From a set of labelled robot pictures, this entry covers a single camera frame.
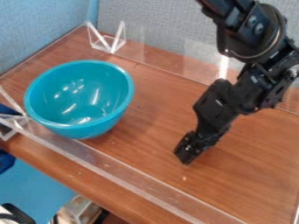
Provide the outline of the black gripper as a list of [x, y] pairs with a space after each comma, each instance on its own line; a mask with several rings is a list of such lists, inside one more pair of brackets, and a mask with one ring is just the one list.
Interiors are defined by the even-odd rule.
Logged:
[[178, 143], [174, 154], [184, 165], [212, 147], [230, 131], [231, 123], [236, 119], [235, 113], [220, 112], [216, 115], [204, 115], [198, 112], [198, 126], [190, 131]]

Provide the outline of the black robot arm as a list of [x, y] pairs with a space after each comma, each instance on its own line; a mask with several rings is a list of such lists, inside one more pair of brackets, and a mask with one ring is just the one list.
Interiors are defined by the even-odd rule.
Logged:
[[287, 37], [287, 19], [258, 0], [196, 0], [218, 26], [219, 53], [244, 63], [236, 82], [216, 79], [192, 108], [196, 129], [174, 150], [183, 164], [214, 146], [240, 115], [272, 109], [299, 77], [299, 46]]

